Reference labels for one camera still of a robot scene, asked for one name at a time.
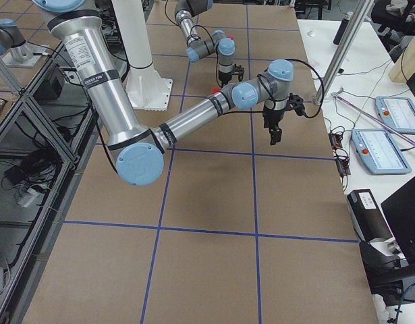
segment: blue tape line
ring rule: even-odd
[[[33,35],[31,37],[29,37],[29,40],[30,41],[32,40],[32,38],[34,38],[36,36],[36,34],[38,33],[38,31],[44,30],[44,28],[42,28],[42,26],[44,26],[44,24],[45,24],[45,22],[43,22],[42,25],[40,25],[39,28],[36,30],[36,32],[34,32]]]
[[[232,152],[232,151],[210,151],[210,150],[197,150],[195,148],[175,148],[177,151],[193,152],[193,153],[214,153],[214,154],[230,154],[230,155],[245,155],[255,157],[280,157],[284,159],[305,159],[305,160],[317,160],[317,161],[334,161],[333,157],[301,157],[294,155],[276,155],[267,153],[245,153],[245,152]]]
[[[276,234],[259,234],[260,238],[283,238],[286,240],[304,240],[304,241],[321,241],[321,242],[336,242],[336,243],[358,243],[358,240],[348,240],[346,238],[313,238],[310,236],[289,236]]]
[[[188,67],[186,69],[186,77],[185,77],[185,84],[184,84],[184,88],[183,88],[183,96],[186,93],[186,87],[188,85],[189,71],[190,71],[190,62],[188,62]],[[179,112],[182,112],[183,102],[184,102],[184,97],[182,97]],[[157,235],[156,235],[156,238],[155,238],[155,246],[153,248],[152,261],[150,262],[150,270],[149,270],[149,273],[148,273],[146,293],[144,295],[144,302],[143,302],[143,306],[142,306],[140,324],[144,324],[144,319],[145,319],[145,316],[146,316],[148,295],[150,293],[150,284],[151,284],[151,281],[152,281],[153,269],[154,269],[155,261],[156,261],[156,253],[157,253],[157,248],[158,248],[158,243],[159,243],[159,237],[160,237],[160,234],[161,234],[161,225],[162,225],[162,219],[163,219],[163,214],[164,214],[164,210],[165,210],[165,203],[167,201],[168,185],[169,185],[169,180],[170,180],[170,177],[171,177],[171,171],[172,171],[173,162],[174,162],[174,155],[175,155],[175,151],[174,151],[174,148],[173,148],[173,150],[171,152],[169,167],[168,167],[167,181],[165,183],[165,191],[164,191],[164,197],[163,197],[162,206],[161,206],[161,215],[159,216]]]
[[[142,305],[142,313],[141,313],[140,324],[143,324],[144,318],[146,316],[148,295],[149,295],[149,292],[150,292],[150,284],[152,282],[153,269],[155,267],[156,253],[157,253],[158,243],[159,243],[159,236],[161,235],[161,224],[162,224],[162,218],[163,218],[164,210],[165,210],[165,203],[167,201],[168,185],[169,185],[169,179],[171,177],[171,169],[173,167],[173,160],[174,160],[174,152],[172,152],[172,154],[171,154],[170,163],[169,163],[169,167],[168,167],[167,181],[165,183],[164,196],[163,196],[162,205],[161,205],[161,214],[159,216],[159,222],[158,222],[156,238],[155,238],[155,245],[153,247],[152,260],[150,262],[150,269],[149,269],[149,272],[148,272],[146,293],[144,295],[144,302],[143,302],[143,305]]]
[[[0,90],[0,93],[13,93],[13,91],[8,91],[8,90]]]
[[[27,9],[26,10],[24,10],[22,13],[21,13],[21,16],[20,17],[18,17],[17,19],[15,19],[15,21],[14,22],[17,22],[24,14],[26,14],[26,11],[28,11],[32,6],[34,5],[34,3],[32,2],[28,7],[27,7]]]
[[[0,6],[0,9],[2,9],[3,7],[5,7],[7,5],[7,3],[10,2],[10,1],[11,0],[6,0],[6,2],[2,6]]]
[[[319,241],[319,242],[337,242],[337,243],[358,243],[358,240],[350,240],[346,238],[315,238],[312,236],[293,236],[293,235],[279,235],[279,234],[263,234],[263,233],[248,233],[248,232],[232,232],[232,231],[217,231],[210,229],[196,229],[196,228],[184,228],[184,227],[169,227],[169,226],[153,226],[153,225],[137,225],[137,224],[124,224],[124,223],[105,223],[100,221],[75,221],[65,220],[65,224],[70,225],[93,225],[93,226],[106,226],[106,227],[123,227],[123,228],[139,228],[142,230],[158,230],[170,231],[170,232],[188,232],[188,233],[200,233],[200,234],[219,234],[230,236],[253,236],[259,238],[279,238],[284,240],[304,240],[304,241]]]
[[[250,37],[249,37],[249,9],[246,6],[246,36],[248,39],[248,77],[250,75]],[[256,163],[255,163],[255,139],[254,139],[254,119],[253,114],[250,115],[250,137],[252,147],[252,186],[254,188],[254,224],[255,224],[255,258],[256,258],[256,294],[258,305],[258,324],[262,324],[262,300],[261,300],[261,274],[260,274],[260,246],[258,240],[258,205],[256,203]]]
[[[135,224],[123,224],[123,223],[103,223],[99,221],[71,221],[65,220],[65,224],[76,224],[76,225],[95,225],[95,226],[108,226],[108,227],[128,227],[128,228],[141,228],[144,230],[157,230],[157,226],[150,225],[135,225]]]
[[[256,234],[254,233],[213,231],[209,229],[194,229],[194,228],[182,228],[182,227],[161,227],[161,229],[165,231],[173,231],[173,232],[221,234],[221,235],[232,235],[232,236],[254,236],[254,237],[256,236]]]

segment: white desk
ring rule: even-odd
[[[299,20],[298,23],[308,61],[321,76],[324,76],[337,48],[337,46],[333,44],[333,38],[339,28],[340,22]],[[390,57],[379,41],[372,26],[369,23],[363,23],[354,44],[349,50],[341,67],[345,70],[344,74],[367,72],[382,65],[388,60],[390,60]],[[336,113],[335,104],[330,96],[332,92],[337,92],[341,86],[344,87],[344,90],[355,95],[370,95],[371,97],[396,95],[408,89],[406,84],[392,83],[390,81],[388,73],[391,67],[393,67],[393,62],[390,61],[383,67],[375,69],[367,74],[336,77],[323,104],[323,114],[331,121],[331,128],[336,126],[344,126],[346,130],[352,128],[352,123],[350,121]],[[314,82],[318,88],[319,81],[315,80]],[[341,96],[360,108],[362,108],[366,102],[366,98],[353,97],[346,93],[342,93]],[[401,97],[410,97],[415,104],[415,98],[411,91],[401,94]],[[338,112],[351,120],[355,121],[358,117],[358,112],[356,110],[340,102],[337,103],[337,108]],[[372,99],[367,100],[364,110],[371,115],[375,115],[375,106]],[[328,121],[326,121],[326,126],[327,129],[329,129],[330,125]],[[356,128],[379,128],[379,126],[368,118],[361,116],[356,123]],[[393,135],[393,138],[401,149],[410,147],[410,145],[401,138],[395,135]],[[381,202],[394,193],[400,186],[415,176],[415,148],[404,152],[404,156],[412,168],[411,173],[406,175],[370,175],[360,164],[360,160],[354,149],[350,149],[348,144],[349,141],[350,132],[346,132],[343,137],[343,146],[350,154],[351,175],[348,177],[348,187],[345,190],[345,194],[348,194],[355,189],[369,188],[377,202],[381,204]],[[392,317],[395,316],[394,308],[395,307],[389,307],[389,312]],[[400,323],[415,324],[415,304],[402,306],[401,309],[403,310],[403,313],[399,318]]]

